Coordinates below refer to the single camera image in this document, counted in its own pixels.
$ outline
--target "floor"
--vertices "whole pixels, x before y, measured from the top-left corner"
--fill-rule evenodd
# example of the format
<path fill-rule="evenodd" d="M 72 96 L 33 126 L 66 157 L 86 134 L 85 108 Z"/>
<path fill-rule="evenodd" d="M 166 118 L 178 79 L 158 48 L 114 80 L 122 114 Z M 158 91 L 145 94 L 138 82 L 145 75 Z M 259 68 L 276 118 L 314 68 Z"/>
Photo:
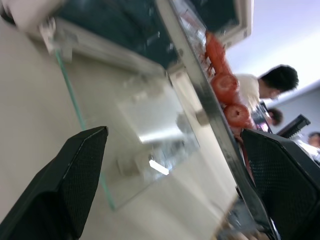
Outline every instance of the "floor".
<path fill-rule="evenodd" d="M 115 184 L 107 179 L 117 208 L 110 210 L 99 186 L 82 239 L 209 240 L 236 195 L 236 184 L 211 128 L 200 126 L 196 119 L 201 105 L 188 76 L 171 76 L 177 93 L 172 95 L 168 94 L 172 91 L 169 82 L 162 78 L 146 79 L 81 56 L 73 59 L 67 71 L 87 124 L 110 129 L 108 158 L 102 166 L 107 178 L 119 172 L 113 164 L 117 157 L 130 163 L 148 155 L 150 145 L 143 148 L 140 144 L 150 128 L 172 129 L 181 114 L 186 115 L 199 145 L 169 175 L 156 181 L 146 183 L 130 176 L 130 180 L 122 177 Z M 133 103 L 144 107 L 135 108 Z M 142 114 L 146 117 L 134 119 Z"/>

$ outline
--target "white object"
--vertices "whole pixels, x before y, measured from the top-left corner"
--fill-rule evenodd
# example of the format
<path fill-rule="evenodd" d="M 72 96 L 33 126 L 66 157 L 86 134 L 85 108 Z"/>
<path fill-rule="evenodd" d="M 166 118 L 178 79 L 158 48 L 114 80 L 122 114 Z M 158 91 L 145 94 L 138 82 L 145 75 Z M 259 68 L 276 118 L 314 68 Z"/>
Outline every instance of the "white object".
<path fill-rule="evenodd" d="M 239 95 L 250 112 L 256 110 L 260 102 L 258 78 L 250 74 L 236 74 L 239 82 Z"/>
<path fill-rule="evenodd" d="M 152 167 L 153 169 L 155 169 L 158 172 L 162 173 L 163 175 L 168 175 L 169 174 L 169 170 L 167 168 L 165 168 L 164 166 L 160 165 L 159 163 L 157 163 L 156 161 L 150 160 L 149 164 L 150 164 L 150 167 Z"/>
<path fill-rule="evenodd" d="M 29 35 L 40 38 L 39 26 L 57 11 L 66 0 L 2 0 L 4 9 L 12 16 L 17 27 Z M 235 0 L 239 25 L 226 30 L 219 39 L 227 46 L 233 46 L 251 34 L 253 23 L 253 0 Z M 56 33 L 67 42 L 66 46 L 77 53 L 117 65 L 128 70 L 150 75 L 163 76 L 165 70 L 157 63 L 126 48 L 120 47 L 102 37 L 57 18 Z"/>

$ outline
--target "man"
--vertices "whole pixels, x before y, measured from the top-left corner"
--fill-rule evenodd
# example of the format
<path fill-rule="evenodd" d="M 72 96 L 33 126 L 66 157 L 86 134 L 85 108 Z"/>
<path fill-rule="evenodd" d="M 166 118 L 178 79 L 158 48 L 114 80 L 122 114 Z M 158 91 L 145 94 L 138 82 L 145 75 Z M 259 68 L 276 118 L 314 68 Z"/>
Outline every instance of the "man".
<path fill-rule="evenodd" d="M 270 116 L 270 121 L 268 121 L 268 123 L 273 126 L 279 126 L 284 120 L 282 111 L 277 108 L 268 109 L 268 114 Z"/>
<path fill-rule="evenodd" d="M 312 132 L 309 134 L 308 144 L 320 148 L 320 132 Z"/>
<path fill-rule="evenodd" d="M 250 111 L 254 111 L 260 99 L 277 99 L 299 84 L 297 71 L 288 65 L 279 65 L 260 77 L 251 74 L 236 74 L 239 82 L 239 94 Z"/>

